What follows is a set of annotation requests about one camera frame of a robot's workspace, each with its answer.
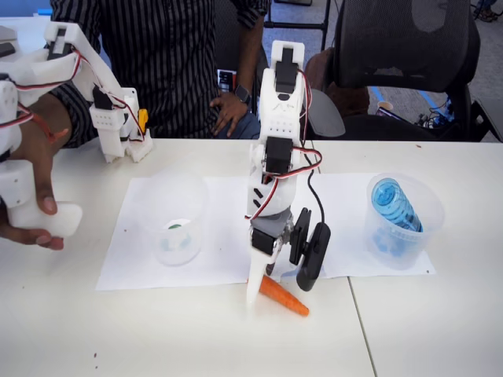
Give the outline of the person's left hand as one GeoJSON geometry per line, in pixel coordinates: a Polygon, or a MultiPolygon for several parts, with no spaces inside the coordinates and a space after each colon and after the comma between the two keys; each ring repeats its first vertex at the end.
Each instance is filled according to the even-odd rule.
{"type": "Polygon", "coordinates": [[[211,108],[218,108],[218,119],[212,129],[214,136],[218,136],[227,126],[224,132],[226,137],[231,137],[238,123],[248,113],[248,106],[234,93],[219,91],[218,96],[210,103],[211,108]]]}

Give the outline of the person's right hand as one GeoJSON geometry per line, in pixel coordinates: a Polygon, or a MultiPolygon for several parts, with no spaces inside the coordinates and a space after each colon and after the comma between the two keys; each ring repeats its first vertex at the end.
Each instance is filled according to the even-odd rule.
{"type": "MultiPolygon", "coordinates": [[[[35,179],[35,194],[39,209],[48,215],[55,215],[57,204],[53,195],[51,171],[53,154],[51,151],[35,153],[34,156],[15,157],[30,161],[33,166],[35,179]]],[[[1,206],[1,238],[24,245],[37,245],[53,251],[61,251],[64,248],[64,240],[52,236],[45,229],[19,229],[9,223],[6,208],[1,206]]]]}

